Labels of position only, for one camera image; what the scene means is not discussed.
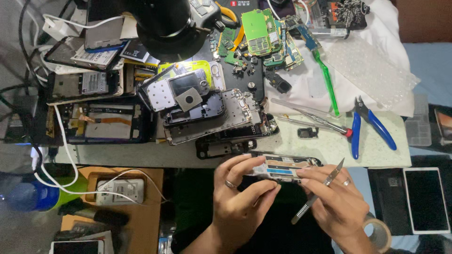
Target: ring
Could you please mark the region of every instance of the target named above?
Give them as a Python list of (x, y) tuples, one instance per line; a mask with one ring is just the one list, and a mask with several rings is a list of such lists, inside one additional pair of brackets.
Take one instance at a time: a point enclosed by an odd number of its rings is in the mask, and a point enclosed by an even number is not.
[(349, 183), (351, 183), (352, 182), (352, 180), (350, 180), (350, 178), (348, 178), (347, 177), (347, 180), (345, 180), (345, 182), (343, 182), (342, 184), (344, 185), (344, 186), (347, 186)]
[(231, 189), (237, 188), (237, 185), (231, 183), (231, 182), (228, 181), (228, 180), (225, 180), (225, 185), (228, 186), (228, 187), (231, 188)]

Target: wire cutter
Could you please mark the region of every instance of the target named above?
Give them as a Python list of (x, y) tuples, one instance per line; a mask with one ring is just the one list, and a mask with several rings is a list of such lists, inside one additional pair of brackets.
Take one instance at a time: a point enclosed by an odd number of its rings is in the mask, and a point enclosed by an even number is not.
[(396, 143), (392, 139), (388, 130), (386, 130), (385, 126), (373, 114), (372, 110), (368, 109), (366, 105), (364, 105), (363, 99), (359, 96), (359, 99), (355, 97), (355, 113), (353, 115), (352, 124), (352, 155), (355, 160), (357, 160), (359, 156), (359, 131), (361, 129), (361, 117), (363, 117), (366, 122), (372, 124), (378, 134), (380, 134), (380, 136), (386, 141), (389, 148), (394, 151), (397, 150)]

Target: green toothbrush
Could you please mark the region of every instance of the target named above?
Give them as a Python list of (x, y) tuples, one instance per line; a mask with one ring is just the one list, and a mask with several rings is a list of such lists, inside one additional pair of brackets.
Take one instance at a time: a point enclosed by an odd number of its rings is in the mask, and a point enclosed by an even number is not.
[(328, 93), (330, 94), (331, 106), (333, 106), (334, 114), (339, 116), (338, 105), (336, 103), (336, 97), (334, 96), (333, 84), (331, 84), (330, 72), (328, 71), (328, 67), (322, 62), (320, 59), (320, 53), (316, 49), (312, 52), (312, 55), (315, 58), (315, 61), (319, 63), (320, 68), (323, 72), (323, 79), (325, 80), (326, 88), (328, 89)]

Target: tape roll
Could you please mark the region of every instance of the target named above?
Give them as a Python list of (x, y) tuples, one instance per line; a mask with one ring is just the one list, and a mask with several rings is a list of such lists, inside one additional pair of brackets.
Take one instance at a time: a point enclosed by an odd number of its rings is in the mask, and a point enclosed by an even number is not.
[(381, 220), (378, 220), (370, 212), (364, 219), (363, 228), (371, 224), (373, 226), (373, 232), (369, 236), (370, 242), (375, 246), (378, 253), (385, 253), (390, 247), (392, 242), (391, 232), (388, 226)]

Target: hand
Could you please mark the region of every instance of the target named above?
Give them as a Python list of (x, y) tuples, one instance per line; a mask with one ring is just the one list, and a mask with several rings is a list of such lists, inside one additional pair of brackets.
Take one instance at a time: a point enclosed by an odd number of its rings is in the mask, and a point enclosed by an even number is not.
[(264, 161), (263, 156), (251, 158), (251, 154), (246, 154), (218, 166), (214, 175), (212, 224), (184, 253), (232, 253), (253, 236), (281, 186), (263, 180), (239, 192), (226, 186), (225, 180), (238, 186), (244, 174)]
[(364, 233), (364, 218), (369, 205), (356, 189), (353, 181), (347, 186), (343, 182), (352, 177), (342, 168), (329, 187), (323, 184), (335, 165), (297, 170), (301, 186), (306, 193), (313, 192), (319, 199), (312, 205), (312, 214), (319, 226), (345, 253), (374, 253), (370, 241)]

